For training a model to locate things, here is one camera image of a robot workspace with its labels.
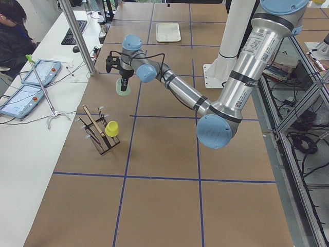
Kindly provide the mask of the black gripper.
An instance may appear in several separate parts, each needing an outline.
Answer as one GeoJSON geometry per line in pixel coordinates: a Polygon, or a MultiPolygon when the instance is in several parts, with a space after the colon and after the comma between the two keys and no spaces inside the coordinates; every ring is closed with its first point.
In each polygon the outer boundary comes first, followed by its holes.
{"type": "Polygon", "coordinates": [[[129,78],[134,75],[133,68],[123,60],[120,60],[119,65],[119,74],[121,75],[121,88],[122,92],[126,92],[128,88],[129,78]]]}

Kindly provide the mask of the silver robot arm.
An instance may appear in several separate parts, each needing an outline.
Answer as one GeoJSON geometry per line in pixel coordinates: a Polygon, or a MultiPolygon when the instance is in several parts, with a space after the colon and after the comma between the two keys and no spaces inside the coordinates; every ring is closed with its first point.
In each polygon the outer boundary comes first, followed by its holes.
{"type": "Polygon", "coordinates": [[[182,103],[202,115],[197,123],[199,141],[212,149],[226,146],[242,120],[241,111],[278,44],[297,35],[307,1],[260,1],[251,19],[252,31],[217,101],[211,102],[186,84],[166,64],[150,60],[141,39],[129,34],[122,43],[119,70],[133,71],[141,82],[159,80],[182,103]]]}

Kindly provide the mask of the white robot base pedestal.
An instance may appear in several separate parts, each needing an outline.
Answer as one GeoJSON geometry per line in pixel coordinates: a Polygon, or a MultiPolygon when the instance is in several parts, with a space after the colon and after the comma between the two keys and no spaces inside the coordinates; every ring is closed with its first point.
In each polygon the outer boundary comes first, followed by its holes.
{"type": "Polygon", "coordinates": [[[223,1],[228,17],[217,58],[211,64],[203,65],[205,87],[223,87],[237,62],[243,40],[247,36],[250,18],[256,11],[259,1],[223,1]]]}

